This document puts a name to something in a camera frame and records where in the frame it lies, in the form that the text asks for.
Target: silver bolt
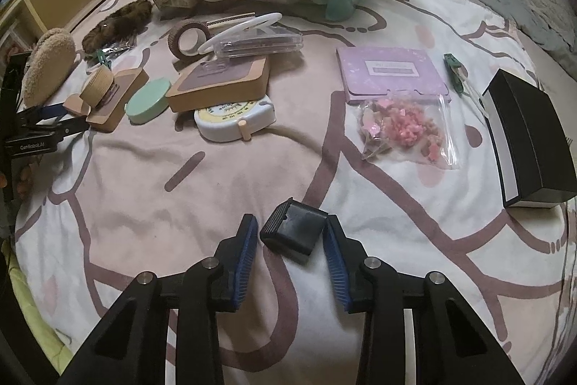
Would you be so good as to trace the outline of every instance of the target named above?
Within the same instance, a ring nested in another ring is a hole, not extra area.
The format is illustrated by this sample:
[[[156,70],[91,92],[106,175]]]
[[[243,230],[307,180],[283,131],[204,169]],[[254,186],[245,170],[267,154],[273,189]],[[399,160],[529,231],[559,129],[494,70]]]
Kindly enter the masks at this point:
[[[212,270],[218,266],[218,258],[214,258],[213,256],[209,256],[208,258],[204,258],[203,261],[200,262],[207,270]]]
[[[433,284],[443,284],[445,282],[445,276],[438,271],[429,274],[429,279]]]
[[[136,280],[138,281],[138,284],[148,284],[153,277],[154,274],[152,274],[150,271],[143,271],[138,276],[136,276]]]
[[[381,266],[381,260],[375,258],[374,256],[369,256],[368,258],[365,258],[365,261],[363,261],[363,263],[365,263],[365,266],[370,270],[375,270],[379,266]]]

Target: white and pink bedding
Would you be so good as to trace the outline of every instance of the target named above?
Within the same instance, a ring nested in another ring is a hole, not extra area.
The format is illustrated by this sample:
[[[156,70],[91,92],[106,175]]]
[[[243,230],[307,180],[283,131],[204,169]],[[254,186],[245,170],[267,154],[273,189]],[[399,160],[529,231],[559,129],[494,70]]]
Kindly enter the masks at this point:
[[[105,1],[73,32],[77,45],[130,1]],[[167,47],[175,23],[154,20],[113,69],[141,65],[174,82],[184,67]],[[575,336],[575,201],[503,210],[488,131],[453,92],[459,170],[362,161],[357,109],[345,104],[335,54],[339,45],[426,49],[445,77],[450,52],[478,89],[499,68],[536,84],[514,26],[467,0],[361,0],[339,25],[282,23],[303,32],[304,48],[272,58],[277,122],[252,141],[210,143],[192,114],[168,110],[142,126],[124,118],[111,134],[85,132],[44,156],[16,227],[18,260],[44,319],[76,350],[139,272],[184,271],[233,235],[245,212],[262,225],[293,197],[337,214],[349,237],[399,272],[445,273],[526,383],[542,383]],[[80,89],[86,68],[78,65],[53,102]],[[563,106],[577,111],[575,100]],[[335,301],[320,245],[306,266],[259,246],[241,310],[217,319],[227,384],[355,383],[364,318]],[[168,383],[175,325],[172,316]]]

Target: purple envelope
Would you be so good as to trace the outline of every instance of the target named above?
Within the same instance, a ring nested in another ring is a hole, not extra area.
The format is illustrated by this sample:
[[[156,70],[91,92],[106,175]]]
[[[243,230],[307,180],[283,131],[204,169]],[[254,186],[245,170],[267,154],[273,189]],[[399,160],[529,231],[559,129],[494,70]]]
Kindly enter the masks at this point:
[[[337,47],[347,103],[406,92],[426,99],[437,95],[451,101],[429,55],[422,49]]]

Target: clear plastic bag of pink beads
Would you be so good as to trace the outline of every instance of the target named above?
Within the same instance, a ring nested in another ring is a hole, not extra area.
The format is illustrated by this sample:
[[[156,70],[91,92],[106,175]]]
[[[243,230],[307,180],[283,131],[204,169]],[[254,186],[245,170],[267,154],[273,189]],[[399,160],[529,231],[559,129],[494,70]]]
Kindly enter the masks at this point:
[[[458,169],[445,97],[416,99],[387,95],[360,105],[359,129],[365,142],[363,159],[390,158]]]

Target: white round tape measure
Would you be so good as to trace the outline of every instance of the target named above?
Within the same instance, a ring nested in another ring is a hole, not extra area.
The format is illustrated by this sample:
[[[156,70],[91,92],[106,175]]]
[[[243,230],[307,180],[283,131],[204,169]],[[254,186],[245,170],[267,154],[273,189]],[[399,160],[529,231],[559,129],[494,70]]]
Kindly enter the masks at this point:
[[[226,103],[196,110],[194,121],[200,134],[209,141],[250,141],[252,134],[276,121],[275,107],[265,95],[260,100]]]

